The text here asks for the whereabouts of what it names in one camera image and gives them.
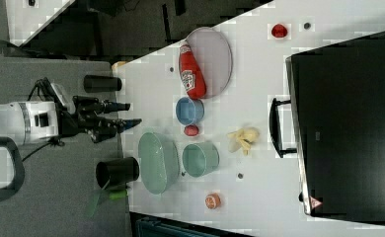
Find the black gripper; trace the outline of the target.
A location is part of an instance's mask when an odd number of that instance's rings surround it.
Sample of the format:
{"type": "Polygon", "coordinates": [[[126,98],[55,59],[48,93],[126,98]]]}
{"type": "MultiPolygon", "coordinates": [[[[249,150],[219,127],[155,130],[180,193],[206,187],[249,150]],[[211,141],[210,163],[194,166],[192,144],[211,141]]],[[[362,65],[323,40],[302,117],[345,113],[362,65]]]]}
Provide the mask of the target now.
{"type": "MultiPolygon", "coordinates": [[[[123,104],[111,101],[101,102],[98,98],[74,96],[72,103],[75,112],[70,113],[62,105],[56,106],[58,119],[58,131],[61,137],[72,137],[79,133],[87,133],[94,143],[102,141],[100,136],[100,123],[103,120],[99,114],[128,111],[130,104],[123,104]]],[[[142,123],[141,118],[134,119],[108,119],[103,121],[103,126],[122,133],[142,123]]]]}

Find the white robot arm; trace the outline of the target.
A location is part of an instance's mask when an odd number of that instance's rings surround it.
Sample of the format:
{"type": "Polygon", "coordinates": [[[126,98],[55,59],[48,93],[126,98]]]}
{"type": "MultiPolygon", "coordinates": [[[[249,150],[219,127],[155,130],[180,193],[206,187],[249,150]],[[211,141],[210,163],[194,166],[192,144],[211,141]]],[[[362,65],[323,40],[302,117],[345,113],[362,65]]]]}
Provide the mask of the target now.
{"type": "Polygon", "coordinates": [[[26,145],[87,133],[99,143],[141,124],[141,118],[102,117],[129,108],[130,104],[83,96],[74,96],[69,108],[54,101],[0,104],[0,137],[26,145]]]}

